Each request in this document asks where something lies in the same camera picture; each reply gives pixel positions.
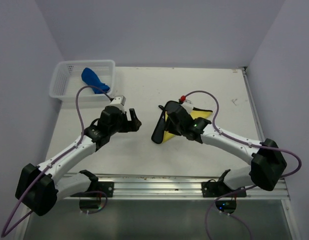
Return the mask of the yellow and black towel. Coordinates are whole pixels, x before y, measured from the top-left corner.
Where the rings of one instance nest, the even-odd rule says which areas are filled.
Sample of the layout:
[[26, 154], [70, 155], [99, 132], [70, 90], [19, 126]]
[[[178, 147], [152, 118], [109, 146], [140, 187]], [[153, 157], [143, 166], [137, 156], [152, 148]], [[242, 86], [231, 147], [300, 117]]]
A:
[[212, 122], [208, 120], [213, 113], [210, 109], [201, 109], [189, 100], [169, 100], [160, 105], [161, 115], [154, 128], [151, 140], [163, 144], [175, 136], [183, 136], [189, 141], [202, 143], [201, 134]]

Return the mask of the blue towel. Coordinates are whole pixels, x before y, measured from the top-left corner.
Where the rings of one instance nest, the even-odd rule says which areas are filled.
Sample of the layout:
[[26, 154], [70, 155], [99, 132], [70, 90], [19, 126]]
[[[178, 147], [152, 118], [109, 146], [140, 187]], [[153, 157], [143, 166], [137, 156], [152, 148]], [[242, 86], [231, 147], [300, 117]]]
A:
[[81, 79], [86, 85], [94, 87], [92, 90], [95, 94], [108, 93], [110, 90], [110, 87], [101, 82], [97, 74], [88, 67], [83, 69]]

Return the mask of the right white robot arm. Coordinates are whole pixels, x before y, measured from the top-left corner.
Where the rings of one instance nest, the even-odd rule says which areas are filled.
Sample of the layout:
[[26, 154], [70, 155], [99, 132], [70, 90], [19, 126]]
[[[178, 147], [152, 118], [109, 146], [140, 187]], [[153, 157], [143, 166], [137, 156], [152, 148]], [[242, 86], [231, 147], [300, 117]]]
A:
[[228, 169], [222, 173], [217, 184], [220, 195], [226, 197], [239, 188], [253, 185], [266, 191], [275, 188], [287, 167], [283, 155], [277, 151], [275, 141], [244, 141], [239, 135], [227, 138], [226, 131], [215, 129], [212, 122], [203, 117], [193, 118], [179, 103], [170, 103], [165, 110], [165, 130], [169, 133], [219, 148], [246, 163], [245, 167]]

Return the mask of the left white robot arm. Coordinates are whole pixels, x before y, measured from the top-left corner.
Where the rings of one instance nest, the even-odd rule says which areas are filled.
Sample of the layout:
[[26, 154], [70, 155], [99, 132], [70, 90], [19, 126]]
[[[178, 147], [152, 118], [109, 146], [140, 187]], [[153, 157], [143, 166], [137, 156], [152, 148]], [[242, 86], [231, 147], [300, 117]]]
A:
[[16, 198], [38, 216], [43, 216], [57, 201], [72, 195], [100, 195], [98, 178], [88, 170], [66, 179], [63, 176], [106, 145], [114, 134], [137, 132], [141, 125], [134, 108], [126, 112], [113, 105], [106, 106], [100, 117], [59, 155], [37, 166], [29, 163], [22, 169]]

